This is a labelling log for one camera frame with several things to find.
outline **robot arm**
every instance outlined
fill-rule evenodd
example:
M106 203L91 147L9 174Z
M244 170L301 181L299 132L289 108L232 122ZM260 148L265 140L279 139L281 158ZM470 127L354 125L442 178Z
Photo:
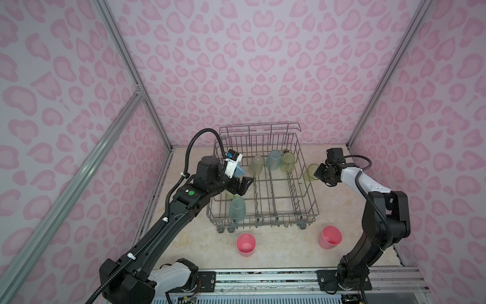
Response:
M177 189L172 197L169 216L161 217L148 233L116 262L107 259L101 265L101 282L106 282L115 271L120 272L116 279L103 288L103 296L107 300L114 304L148 304L155 296L175 287L187 291L195 288L198 267L186 259L179 259L177 263L159 270L153 268L175 236L209 204L211 197L224 190L241 196L246 193L253 178L243 177L240 181L233 176L242 156L233 150L229 150L227 156L225 161L231 165L226 166L215 156L204 156L197 165L196 174ZM145 246L145 249L135 257L133 252L142 246Z
M407 195L379 184L356 164L346 162L348 157L343 156L341 148L329 149L326 162L314 174L330 187L343 182L366 199L361 221L363 234L351 252L342 257L337 268L337 283L343 290L362 283L387 245L410 235Z

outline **beige surface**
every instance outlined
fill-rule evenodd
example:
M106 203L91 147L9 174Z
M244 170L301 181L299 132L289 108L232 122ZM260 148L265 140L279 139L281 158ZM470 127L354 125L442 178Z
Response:
M332 145L301 146L307 165L321 163L326 157L326 150ZM180 178L184 168L185 148L177 148L172 158L161 199L157 204L152 221L154 224L164 212L164 200L167 192ZM204 155L211 155L212 148L193 148L189 162L189 173L195 173L198 161ZM156 267L164 263L173 263L179 258L186 258L200 269L208 268L287 268L287 267L332 267L339 263L360 238L361 217L365 200L351 188L339 183L329 188L320 181L312 183L319 207L316 222L305 230L297 226L239 228L234 233L217 233L204 209L198 217L189 223L169 245L160 257ZM323 250L317 243L317 237L326 225L338 227L343 234L343 242L331 249ZM251 257L238 254L236 239L244 232L252 233L257 240L257 247ZM400 265L399 259L389 248L375 265Z

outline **translucent cup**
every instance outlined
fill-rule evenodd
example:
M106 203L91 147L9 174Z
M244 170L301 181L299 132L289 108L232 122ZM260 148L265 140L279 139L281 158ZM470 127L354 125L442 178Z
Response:
M264 161L262 156L255 156L248 167L249 175L258 176L263 171Z
M256 246L257 240L251 233L242 233L236 239L236 248L238 248L238 252L244 257L251 256Z
M231 200L231 206L229 207L229 219L231 223L241 223L246 216L246 205L244 199L241 197L235 197Z
M307 167L307 170L304 172L304 179L308 182L319 180L317 177L314 176L315 171L319 168L319 165L316 163L313 163L309 167Z
M282 156L282 162L280 164L280 170L286 173L292 172L295 167L295 156L290 153L284 153Z
M267 167L268 171L275 171L280 167L281 162L282 155L280 154L280 151L273 150L267 157L265 167Z

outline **wire rack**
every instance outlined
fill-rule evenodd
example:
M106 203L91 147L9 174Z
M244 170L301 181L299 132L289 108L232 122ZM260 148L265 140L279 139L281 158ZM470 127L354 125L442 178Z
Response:
M296 160L295 168L290 173L280 169L268 171L264 167L262 173L255 176L253 184L242 197L246 203L246 217L240 222L229 218L229 207L233 199L229 192L223 191L213 197L206 214L219 233L225 229L234 232L239 227L264 225L288 227L296 224L300 229L305 229L315 221L319 210L311 183L303 179L307 167L296 133L300 131L299 123L220 127L219 134L225 150L233 149L243 154L240 165L246 172L253 157L259 155L266 160L272 150L281 153L288 150ZM217 141L214 143L213 154L222 160Z

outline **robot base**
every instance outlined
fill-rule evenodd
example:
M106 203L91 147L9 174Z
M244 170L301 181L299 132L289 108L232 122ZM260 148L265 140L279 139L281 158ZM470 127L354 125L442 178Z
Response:
M316 274L317 274L317 281L319 283L319 287L321 288L321 291L334 292L336 290L337 280L336 280L335 270L318 270L316 271ZM364 280L364 289L365 290L373 289L368 276ZM358 287L354 286L350 290L358 290ZM342 289L341 286L338 286L337 291L344 291L344 289Z

